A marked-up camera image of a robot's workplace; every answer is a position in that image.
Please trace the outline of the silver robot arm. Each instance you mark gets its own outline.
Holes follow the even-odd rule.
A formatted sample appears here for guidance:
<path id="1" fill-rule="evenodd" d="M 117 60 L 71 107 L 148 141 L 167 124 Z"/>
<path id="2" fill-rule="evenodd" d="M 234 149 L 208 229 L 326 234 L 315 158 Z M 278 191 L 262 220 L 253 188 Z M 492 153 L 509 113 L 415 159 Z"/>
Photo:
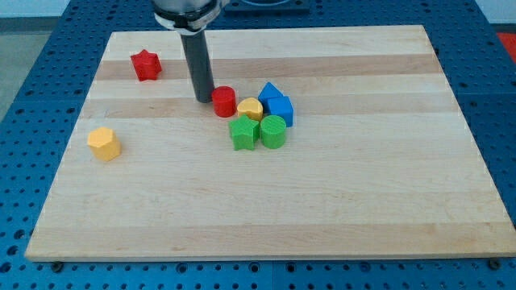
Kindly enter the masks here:
<path id="1" fill-rule="evenodd" d="M 151 0 L 155 20 L 181 35 L 195 35 L 213 22 L 230 0 Z"/>

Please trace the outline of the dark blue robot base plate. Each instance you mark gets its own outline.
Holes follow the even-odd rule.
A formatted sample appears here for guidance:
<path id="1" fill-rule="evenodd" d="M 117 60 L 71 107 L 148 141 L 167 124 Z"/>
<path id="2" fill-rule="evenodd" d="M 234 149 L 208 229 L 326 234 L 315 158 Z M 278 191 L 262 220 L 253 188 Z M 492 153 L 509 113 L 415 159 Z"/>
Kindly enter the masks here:
<path id="1" fill-rule="evenodd" d="M 236 16 L 307 14 L 311 3 L 311 0 L 230 0 L 224 12 Z"/>

